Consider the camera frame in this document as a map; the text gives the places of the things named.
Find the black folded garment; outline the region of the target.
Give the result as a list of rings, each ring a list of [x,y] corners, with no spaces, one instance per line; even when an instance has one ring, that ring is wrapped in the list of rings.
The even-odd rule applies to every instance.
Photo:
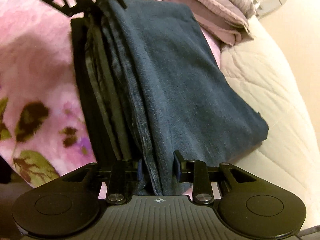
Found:
[[[100,8],[92,0],[81,0],[72,7],[82,18],[71,20],[76,84],[80,94],[89,140],[100,164],[132,160],[135,147],[127,136],[124,102],[109,60],[110,50],[101,32]]]

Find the folded pink pillowcase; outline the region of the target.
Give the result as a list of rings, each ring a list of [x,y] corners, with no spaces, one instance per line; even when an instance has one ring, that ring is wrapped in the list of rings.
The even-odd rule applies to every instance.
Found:
[[[221,42],[234,46],[252,40],[248,18],[229,0],[163,0],[187,5],[199,25]]]

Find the blue denim jeans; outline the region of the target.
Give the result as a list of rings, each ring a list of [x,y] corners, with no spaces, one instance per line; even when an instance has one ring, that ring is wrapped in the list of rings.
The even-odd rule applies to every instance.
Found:
[[[182,194],[188,186],[174,178],[175,151],[215,166],[263,142],[268,125],[231,89],[186,5],[124,2],[96,0],[144,158],[138,189]]]

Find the beige quilted mattress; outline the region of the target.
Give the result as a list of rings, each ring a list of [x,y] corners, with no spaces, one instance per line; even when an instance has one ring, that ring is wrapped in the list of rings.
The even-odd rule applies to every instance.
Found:
[[[232,89],[261,114],[267,139],[233,163],[296,194],[306,205],[303,228],[319,225],[319,148],[305,102],[283,52],[256,17],[253,40],[224,47],[220,69]]]

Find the pink rose blanket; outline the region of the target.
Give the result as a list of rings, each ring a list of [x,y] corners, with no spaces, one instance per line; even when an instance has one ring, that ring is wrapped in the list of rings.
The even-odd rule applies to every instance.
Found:
[[[108,135],[73,64],[71,21],[39,0],[1,0],[1,157],[38,187],[107,161]]]

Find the round glass side table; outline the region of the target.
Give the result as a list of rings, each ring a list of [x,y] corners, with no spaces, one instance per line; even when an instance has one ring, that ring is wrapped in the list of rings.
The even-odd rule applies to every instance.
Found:
[[[287,0],[254,0],[255,15],[263,18],[282,7]]]

